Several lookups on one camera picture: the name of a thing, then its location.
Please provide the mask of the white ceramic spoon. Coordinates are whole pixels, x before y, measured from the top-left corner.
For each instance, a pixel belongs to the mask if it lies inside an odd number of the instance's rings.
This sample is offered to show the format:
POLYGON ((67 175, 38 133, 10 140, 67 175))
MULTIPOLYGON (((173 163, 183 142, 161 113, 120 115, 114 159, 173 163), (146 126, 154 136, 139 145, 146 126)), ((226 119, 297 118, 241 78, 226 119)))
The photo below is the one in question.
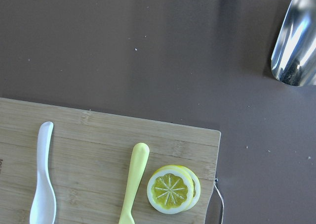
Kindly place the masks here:
POLYGON ((37 139, 37 185, 30 210, 29 223, 31 224, 53 224, 56 218, 57 202, 48 170, 53 127, 54 124, 48 121, 44 122, 39 128, 37 139))

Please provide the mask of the yellow plastic knife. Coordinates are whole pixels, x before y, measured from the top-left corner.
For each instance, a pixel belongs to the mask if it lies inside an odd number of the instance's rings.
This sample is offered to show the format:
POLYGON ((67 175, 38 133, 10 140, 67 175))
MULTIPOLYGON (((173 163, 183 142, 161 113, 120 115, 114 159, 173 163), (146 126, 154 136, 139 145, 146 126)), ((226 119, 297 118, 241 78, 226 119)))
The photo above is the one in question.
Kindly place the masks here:
POLYGON ((135 223, 131 211, 149 158, 149 153, 150 149, 145 143, 140 142, 133 147, 129 164, 125 196, 118 222, 119 224, 135 223))

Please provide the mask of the bamboo cutting board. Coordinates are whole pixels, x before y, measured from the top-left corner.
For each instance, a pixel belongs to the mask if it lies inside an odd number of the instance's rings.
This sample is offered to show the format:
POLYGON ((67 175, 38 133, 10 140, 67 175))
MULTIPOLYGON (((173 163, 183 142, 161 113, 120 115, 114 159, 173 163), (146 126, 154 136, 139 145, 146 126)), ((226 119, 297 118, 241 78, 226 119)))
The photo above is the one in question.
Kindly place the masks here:
POLYGON ((219 131, 13 99, 0 100, 0 221, 27 224, 36 189, 37 136, 54 124, 49 173, 58 224, 116 224, 133 146, 150 148, 132 215, 138 224, 202 224, 213 192, 219 131), (198 203, 166 215, 147 199, 158 168, 182 165, 201 183, 198 203))

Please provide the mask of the lemon slice upper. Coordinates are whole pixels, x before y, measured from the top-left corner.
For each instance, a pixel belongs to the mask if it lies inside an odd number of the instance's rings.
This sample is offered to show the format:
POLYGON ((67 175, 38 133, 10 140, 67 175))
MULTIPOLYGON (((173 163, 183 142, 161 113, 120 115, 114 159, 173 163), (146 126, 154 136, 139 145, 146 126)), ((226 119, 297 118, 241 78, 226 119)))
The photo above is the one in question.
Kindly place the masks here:
POLYGON ((185 211, 193 201, 194 183, 187 171, 167 165, 156 170, 147 185, 149 203, 159 212, 173 215, 185 211))

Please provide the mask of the metal scoop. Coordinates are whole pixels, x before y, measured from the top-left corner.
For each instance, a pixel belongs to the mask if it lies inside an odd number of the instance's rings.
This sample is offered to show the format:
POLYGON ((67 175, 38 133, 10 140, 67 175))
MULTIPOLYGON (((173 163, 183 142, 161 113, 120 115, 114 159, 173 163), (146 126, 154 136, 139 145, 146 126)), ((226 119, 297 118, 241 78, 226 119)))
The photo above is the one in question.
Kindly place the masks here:
POLYGON ((271 72, 291 86, 316 84, 316 0, 291 0, 271 56, 271 72))

